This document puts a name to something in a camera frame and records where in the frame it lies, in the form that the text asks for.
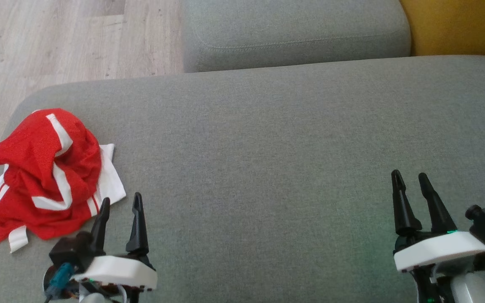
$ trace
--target red and white garment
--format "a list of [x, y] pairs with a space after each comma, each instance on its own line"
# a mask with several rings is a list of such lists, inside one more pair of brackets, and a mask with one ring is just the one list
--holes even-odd
[[13, 253], [28, 243], [26, 229], [44, 240], [64, 236], [96, 215], [104, 198], [123, 199], [113, 151], [63, 109], [26, 117], [0, 142], [0, 242], [8, 238]]

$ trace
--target white plastic robot part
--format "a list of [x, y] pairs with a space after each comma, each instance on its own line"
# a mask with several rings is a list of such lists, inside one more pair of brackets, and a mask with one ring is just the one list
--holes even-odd
[[95, 257], [83, 274], [75, 274], [71, 279], [82, 281], [91, 279], [103, 284], [121, 284], [132, 287], [156, 289], [156, 271], [138, 260], [102, 255]]
[[457, 231], [426, 239], [396, 254], [394, 261], [399, 272], [410, 271], [415, 266], [450, 261], [485, 252], [485, 244], [466, 231]]

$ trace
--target gray sofa seat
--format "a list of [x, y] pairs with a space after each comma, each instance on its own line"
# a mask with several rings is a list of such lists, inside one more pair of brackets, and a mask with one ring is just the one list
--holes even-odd
[[186, 72], [403, 57], [398, 0], [183, 0]]
[[[27, 98], [72, 111], [144, 198], [158, 290], [143, 302], [413, 302], [390, 173], [429, 229], [425, 171], [461, 230], [485, 206], [485, 57], [408, 57], [106, 80]], [[122, 253], [131, 199], [113, 205]], [[91, 228], [91, 222], [84, 229]], [[56, 240], [0, 244], [0, 303], [42, 302]]]

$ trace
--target red fabric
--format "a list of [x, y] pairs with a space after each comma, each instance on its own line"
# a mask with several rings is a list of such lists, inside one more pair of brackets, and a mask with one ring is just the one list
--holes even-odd
[[[50, 120], [54, 114], [73, 143], [61, 150], [59, 136]], [[65, 173], [70, 185], [69, 209], [53, 211], [35, 207], [32, 196], [62, 201], [53, 176], [54, 163]], [[20, 226], [27, 226], [42, 239], [63, 236], [78, 230], [89, 218], [87, 205], [96, 191], [101, 159], [100, 146], [83, 123], [63, 109], [42, 109], [29, 115], [0, 142], [0, 165], [8, 164], [4, 184], [9, 186], [0, 200], [0, 242]]]

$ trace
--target wooden floor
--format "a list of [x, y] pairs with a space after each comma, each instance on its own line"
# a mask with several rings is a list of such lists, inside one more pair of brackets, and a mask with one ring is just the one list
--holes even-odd
[[0, 136], [46, 86], [182, 73], [180, 0], [0, 0]]

